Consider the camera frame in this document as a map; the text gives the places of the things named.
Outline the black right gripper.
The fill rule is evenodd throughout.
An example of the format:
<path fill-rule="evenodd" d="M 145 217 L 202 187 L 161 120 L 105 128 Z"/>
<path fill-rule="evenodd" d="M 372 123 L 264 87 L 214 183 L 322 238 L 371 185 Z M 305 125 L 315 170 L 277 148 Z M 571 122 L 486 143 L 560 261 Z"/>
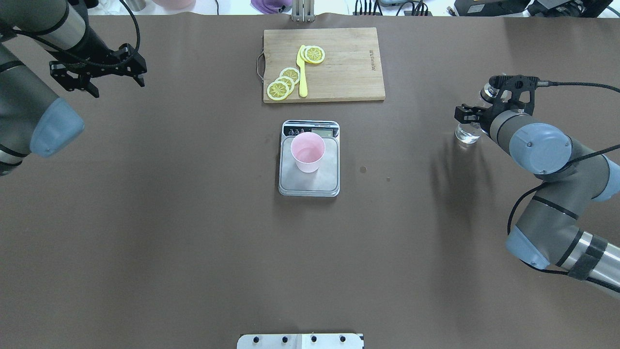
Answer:
<path fill-rule="evenodd" d="M 479 106 L 461 104 L 455 107 L 454 118 L 460 124 L 478 123 L 483 133 L 490 136 L 490 126 L 498 115 L 510 106 L 509 99 L 501 99 L 495 102 L 479 100 Z"/>

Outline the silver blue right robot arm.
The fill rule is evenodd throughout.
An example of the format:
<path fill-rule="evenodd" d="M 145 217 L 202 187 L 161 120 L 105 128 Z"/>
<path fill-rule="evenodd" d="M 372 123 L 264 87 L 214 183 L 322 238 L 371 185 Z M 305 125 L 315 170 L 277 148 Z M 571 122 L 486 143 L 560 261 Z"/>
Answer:
<path fill-rule="evenodd" d="M 619 248 L 578 227 L 589 203 L 619 192 L 619 166 L 528 113 L 507 110 L 483 119 L 491 107 L 460 105 L 455 118 L 475 124 L 541 184 L 516 223 L 506 248 L 532 270 L 562 275 L 619 296 Z"/>

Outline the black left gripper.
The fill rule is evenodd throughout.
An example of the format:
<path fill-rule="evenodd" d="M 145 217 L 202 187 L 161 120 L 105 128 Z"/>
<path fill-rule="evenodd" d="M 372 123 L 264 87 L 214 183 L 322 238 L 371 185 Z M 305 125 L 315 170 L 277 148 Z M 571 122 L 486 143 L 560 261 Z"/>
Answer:
<path fill-rule="evenodd" d="M 49 64 L 50 73 L 67 91 L 79 89 L 98 98 L 99 89 L 91 83 L 92 78 L 124 75 L 124 46 L 111 50 L 89 25 L 75 46 L 50 49 L 49 53 L 56 59 Z"/>

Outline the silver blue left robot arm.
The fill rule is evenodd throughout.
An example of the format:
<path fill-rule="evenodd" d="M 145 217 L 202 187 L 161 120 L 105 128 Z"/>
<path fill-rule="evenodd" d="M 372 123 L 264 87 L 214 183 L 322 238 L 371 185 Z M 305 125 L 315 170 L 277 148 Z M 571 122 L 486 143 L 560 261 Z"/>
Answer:
<path fill-rule="evenodd" d="M 49 72 L 67 91 L 99 97 L 91 79 L 106 75 L 132 77 L 144 86 L 144 58 L 138 47 L 123 44 L 114 51 L 89 24 L 87 11 L 97 0 L 3 0 L 1 42 L 18 35 L 33 38 L 53 56 Z M 8 48 L 1 47 L 1 175 L 22 164 L 31 153 L 50 157 L 84 130 L 69 104 Z"/>

